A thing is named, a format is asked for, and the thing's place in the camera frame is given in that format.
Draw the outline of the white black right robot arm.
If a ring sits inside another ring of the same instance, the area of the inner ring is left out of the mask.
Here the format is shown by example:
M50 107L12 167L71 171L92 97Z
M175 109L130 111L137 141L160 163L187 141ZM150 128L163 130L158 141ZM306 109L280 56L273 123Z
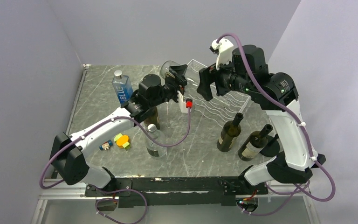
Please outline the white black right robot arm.
M260 183L275 180L280 183L306 183L312 177L312 169L326 161L324 155L309 150L302 131L302 117L298 91L293 79L286 73L270 73L264 52L255 45L244 45L250 71L246 71L240 49L233 46L211 47L215 54L225 53L225 61L217 60L199 71L197 92L210 101L213 98L211 84L217 96L230 91L247 94L266 112L281 141L283 151L256 166L245 169L239 180L239 189L250 194Z

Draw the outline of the dark olive wine bottle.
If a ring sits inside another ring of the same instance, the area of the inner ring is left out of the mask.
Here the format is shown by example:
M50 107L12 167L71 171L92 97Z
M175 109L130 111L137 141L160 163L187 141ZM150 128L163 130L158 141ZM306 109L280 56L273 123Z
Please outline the dark olive wine bottle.
M160 129L160 121L159 121L157 107L153 107L151 109L151 112L152 112L151 116L149 116L148 118L145 119L144 126L145 126L145 128L147 128L150 124L154 124L156 126L156 128L159 130Z

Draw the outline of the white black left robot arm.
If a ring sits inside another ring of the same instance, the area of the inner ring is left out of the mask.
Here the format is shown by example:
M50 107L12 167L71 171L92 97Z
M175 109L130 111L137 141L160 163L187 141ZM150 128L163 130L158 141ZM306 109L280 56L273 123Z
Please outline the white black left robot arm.
M103 196L111 195L116 187L114 175L106 168L88 164L87 150L96 149L118 134L141 126L141 122L152 116L154 107L170 100L190 115L192 100L183 98L187 67L186 64L169 66L163 77L156 74L144 76L138 89L103 120L71 135L57 135L45 168L52 165L68 185L84 182L96 187Z

